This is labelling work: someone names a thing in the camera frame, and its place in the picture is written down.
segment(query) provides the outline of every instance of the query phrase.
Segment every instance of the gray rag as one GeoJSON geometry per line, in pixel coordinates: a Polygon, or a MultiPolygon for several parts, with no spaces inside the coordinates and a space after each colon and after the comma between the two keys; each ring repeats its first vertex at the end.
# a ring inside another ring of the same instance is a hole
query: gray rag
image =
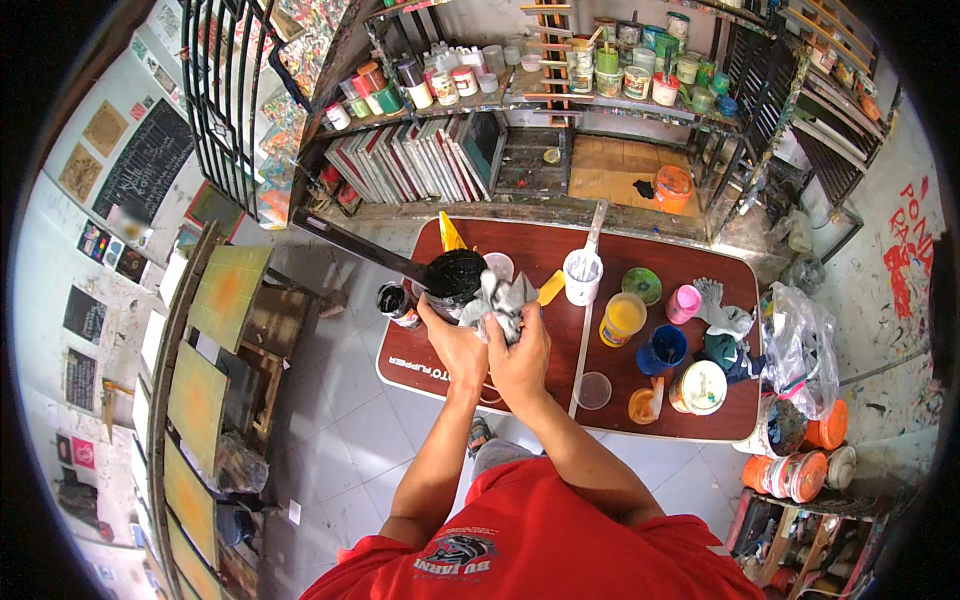
{"type": "Polygon", "coordinates": [[[709,335],[728,334],[737,342],[742,340],[754,326],[754,317],[739,306],[720,306],[723,299],[723,283],[715,279],[701,277],[693,280],[693,287],[700,292],[703,301],[697,317],[706,321],[710,327],[709,335]]]}
{"type": "Polygon", "coordinates": [[[536,300],[538,295],[538,290],[530,284],[530,279],[522,271],[511,283],[506,279],[498,280],[493,271],[488,269],[480,274],[477,298],[471,300],[460,311],[458,325],[475,328],[477,336],[486,342],[487,328],[484,325],[483,316],[493,312],[496,321],[503,328],[507,345],[515,344],[520,339],[519,326],[520,321],[523,320],[520,310],[525,303],[536,300]]]}

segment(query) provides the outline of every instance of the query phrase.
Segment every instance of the gray shorts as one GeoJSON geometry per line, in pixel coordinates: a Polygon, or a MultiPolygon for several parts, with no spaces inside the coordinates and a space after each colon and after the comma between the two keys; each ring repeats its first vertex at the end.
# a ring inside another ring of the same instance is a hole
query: gray shorts
{"type": "Polygon", "coordinates": [[[481,445],[476,456],[473,457],[473,473],[470,474],[470,481],[475,480],[480,473],[489,468],[525,461],[528,458],[536,458],[536,455],[520,444],[493,438],[481,445]]]}

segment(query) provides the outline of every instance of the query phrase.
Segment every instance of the tile floor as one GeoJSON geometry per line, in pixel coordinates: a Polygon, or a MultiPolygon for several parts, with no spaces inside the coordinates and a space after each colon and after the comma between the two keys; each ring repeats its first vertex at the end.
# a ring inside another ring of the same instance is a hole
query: tile floor
{"type": "MultiPolygon", "coordinates": [[[[409,255],[418,229],[373,239],[409,255]]],[[[330,569],[339,548],[380,529],[442,404],[383,383],[373,366],[387,322],[372,295],[396,276],[324,244],[277,248],[275,266],[321,292],[343,285],[349,298],[339,315],[308,319],[281,383],[271,479],[279,504],[294,500],[302,509],[299,525],[267,520],[260,585],[262,597],[282,600],[298,597],[330,569]]],[[[489,423],[500,437],[540,452],[516,418],[490,415],[489,423]]],[[[636,471],[668,514],[699,516],[726,537],[746,454],[726,444],[593,435],[636,471]]],[[[463,507],[469,474],[465,457],[453,514],[463,507]]]]}

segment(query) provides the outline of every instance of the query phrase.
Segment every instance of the chalkboard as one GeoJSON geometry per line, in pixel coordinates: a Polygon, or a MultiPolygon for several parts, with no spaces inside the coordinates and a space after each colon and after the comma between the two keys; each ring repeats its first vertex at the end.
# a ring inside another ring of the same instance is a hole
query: chalkboard
{"type": "Polygon", "coordinates": [[[106,219],[114,204],[133,200],[142,204],[153,219],[191,152],[190,126],[161,98],[110,169],[93,210],[106,219]]]}
{"type": "Polygon", "coordinates": [[[70,288],[63,313],[63,326],[93,344],[100,344],[107,305],[92,298],[79,287],[70,288]]]}
{"type": "Polygon", "coordinates": [[[97,375],[97,361],[69,348],[65,360],[63,397],[67,402],[93,411],[93,382],[97,375]]]}

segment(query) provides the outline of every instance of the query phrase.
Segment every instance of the red t-shirt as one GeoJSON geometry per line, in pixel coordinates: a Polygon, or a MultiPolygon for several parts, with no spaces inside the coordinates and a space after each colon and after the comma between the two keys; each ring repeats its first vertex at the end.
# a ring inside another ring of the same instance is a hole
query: red t-shirt
{"type": "Polygon", "coordinates": [[[464,510],[421,552],[382,536],[363,538],[301,600],[551,596],[764,597],[701,519],[661,516],[626,527],[572,492],[540,458],[480,475],[464,510]]]}

